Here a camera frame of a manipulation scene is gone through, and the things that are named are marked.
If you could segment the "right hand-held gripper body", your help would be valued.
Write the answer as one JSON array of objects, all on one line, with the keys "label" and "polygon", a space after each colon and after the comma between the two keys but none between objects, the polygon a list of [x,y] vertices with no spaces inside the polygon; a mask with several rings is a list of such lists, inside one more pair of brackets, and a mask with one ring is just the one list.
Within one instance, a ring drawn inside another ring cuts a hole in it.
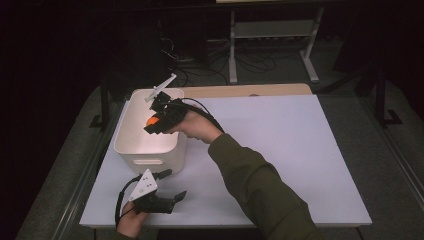
[{"label": "right hand-held gripper body", "polygon": [[154,86],[152,92],[144,100],[151,102],[150,110],[159,113],[159,121],[156,124],[164,125],[169,129],[178,125],[185,117],[186,110],[183,108],[183,102],[180,98],[172,99],[164,89],[177,77],[172,73],[171,76],[158,86]]}]

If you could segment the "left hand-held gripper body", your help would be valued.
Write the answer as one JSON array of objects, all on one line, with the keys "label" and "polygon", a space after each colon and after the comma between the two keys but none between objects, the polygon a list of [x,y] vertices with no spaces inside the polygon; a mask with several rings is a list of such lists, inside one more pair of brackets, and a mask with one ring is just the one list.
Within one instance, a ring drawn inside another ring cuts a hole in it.
[{"label": "left hand-held gripper body", "polygon": [[160,198],[156,195],[158,184],[156,174],[147,169],[141,176],[128,200],[134,203],[137,213],[171,214],[175,205],[173,199]]}]

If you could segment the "white plastic bin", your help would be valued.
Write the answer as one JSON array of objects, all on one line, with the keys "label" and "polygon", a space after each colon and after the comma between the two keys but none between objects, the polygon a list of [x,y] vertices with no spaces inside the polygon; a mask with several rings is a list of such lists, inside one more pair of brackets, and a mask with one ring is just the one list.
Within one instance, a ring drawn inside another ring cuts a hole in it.
[{"label": "white plastic bin", "polygon": [[152,89],[135,90],[127,102],[114,142],[115,151],[137,174],[146,169],[161,172],[171,169],[173,174],[183,169],[187,137],[184,134],[149,134],[144,130],[155,112],[153,101],[146,101]]}]

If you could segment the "person's right hand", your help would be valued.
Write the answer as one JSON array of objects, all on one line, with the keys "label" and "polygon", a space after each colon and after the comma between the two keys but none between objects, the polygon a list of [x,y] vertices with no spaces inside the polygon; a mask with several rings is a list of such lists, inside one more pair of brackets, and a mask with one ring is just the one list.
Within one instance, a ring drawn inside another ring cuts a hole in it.
[{"label": "person's right hand", "polygon": [[170,130],[171,133],[182,132],[189,138],[201,140],[211,144],[216,138],[223,134],[213,123],[200,114],[189,111],[185,118]]}]

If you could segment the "person's left hand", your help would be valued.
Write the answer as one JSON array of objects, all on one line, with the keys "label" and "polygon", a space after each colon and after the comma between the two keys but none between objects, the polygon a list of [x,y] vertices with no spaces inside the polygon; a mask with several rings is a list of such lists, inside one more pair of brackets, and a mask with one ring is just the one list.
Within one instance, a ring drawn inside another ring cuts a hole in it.
[{"label": "person's left hand", "polygon": [[134,210],[133,202],[127,202],[122,209],[116,231],[129,238],[137,238],[147,217],[147,213],[137,213]]}]

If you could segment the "black metal stand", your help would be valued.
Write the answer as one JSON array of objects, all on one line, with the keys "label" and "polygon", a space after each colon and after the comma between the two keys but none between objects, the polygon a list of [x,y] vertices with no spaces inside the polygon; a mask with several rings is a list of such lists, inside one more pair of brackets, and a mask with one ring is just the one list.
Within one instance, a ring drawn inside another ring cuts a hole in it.
[{"label": "black metal stand", "polygon": [[400,125],[402,120],[394,110],[385,109],[386,76],[382,67],[377,70],[375,86],[375,117],[378,123],[386,128],[388,125]]},{"label": "black metal stand", "polygon": [[100,131],[104,131],[109,123],[109,92],[105,77],[102,77],[100,81],[100,103],[101,114],[93,117],[90,127],[99,128]]}]

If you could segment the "wooden table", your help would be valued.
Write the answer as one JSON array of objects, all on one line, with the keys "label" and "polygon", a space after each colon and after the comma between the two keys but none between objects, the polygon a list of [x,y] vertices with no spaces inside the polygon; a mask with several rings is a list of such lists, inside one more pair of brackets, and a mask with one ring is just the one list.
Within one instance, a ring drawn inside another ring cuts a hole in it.
[{"label": "wooden table", "polygon": [[310,87],[303,83],[183,87],[182,90],[189,98],[312,95]]}]

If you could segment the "white metal stand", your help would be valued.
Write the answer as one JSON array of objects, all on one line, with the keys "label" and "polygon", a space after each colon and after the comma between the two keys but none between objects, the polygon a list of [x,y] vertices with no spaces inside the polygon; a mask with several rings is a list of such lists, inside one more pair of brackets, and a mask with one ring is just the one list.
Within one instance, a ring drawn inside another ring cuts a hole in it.
[{"label": "white metal stand", "polygon": [[235,40],[248,38],[267,37],[307,37],[308,43],[299,51],[301,60],[312,83],[317,83],[319,77],[311,62],[310,55],[320,27],[325,8],[320,7],[313,19],[284,20],[284,21],[259,21],[236,22],[235,12],[231,12],[230,23],[230,50],[229,50],[229,82],[237,83],[237,67],[235,58]]}]

